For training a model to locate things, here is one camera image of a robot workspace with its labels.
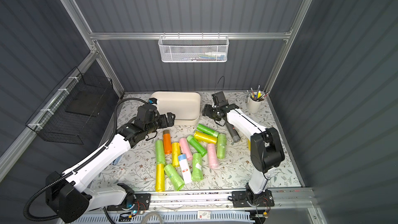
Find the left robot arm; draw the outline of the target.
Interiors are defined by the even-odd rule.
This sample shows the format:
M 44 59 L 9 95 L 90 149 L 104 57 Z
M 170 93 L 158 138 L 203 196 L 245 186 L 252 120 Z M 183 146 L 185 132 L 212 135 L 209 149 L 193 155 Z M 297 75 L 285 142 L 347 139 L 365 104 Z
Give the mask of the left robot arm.
M 60 218 L 65 223 L 71 223 L 86 212 L 99 208 L 106 209 L 112 205 L 128 211 L 135 208 L 135 192 L 124 183 L 100 190 L 89 190 L 88 187 L 108 165 L 145 140 L 150 133 L 174 125 L 175 114 L 159 114 L 156 103 L 156 98 L 143 101 L 133 122 L 115 127 L 106 143 L 75 166 L 61 174 L 51 173 L 46 179 L 46 186 L 28 199 L 23 209 L 24 217 L 33 222 Z M 31 214 L 30 207 L 41 194 L 46 195 L 46 204 L 54 215 L 42 217 Z

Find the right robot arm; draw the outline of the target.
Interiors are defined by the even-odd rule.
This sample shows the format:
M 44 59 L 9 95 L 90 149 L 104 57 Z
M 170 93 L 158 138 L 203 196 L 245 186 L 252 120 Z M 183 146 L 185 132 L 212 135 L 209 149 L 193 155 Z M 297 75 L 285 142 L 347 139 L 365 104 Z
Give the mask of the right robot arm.
M 233 191 L 229 200 L 238 207 L 272 207 L 275 205 L 267 183 L 285 160 L 285 153 L 276 128 L 266 128 L 246 116 L 236 104 L 229 104 L 222 91 L 211 95 L 213 104 L 206 104 L 202 115 L 214 121 L 223 120 L 234 142 L 240 141 L 237 130 L 250 140 L 250 158 L 254 166 L 245 190 Z

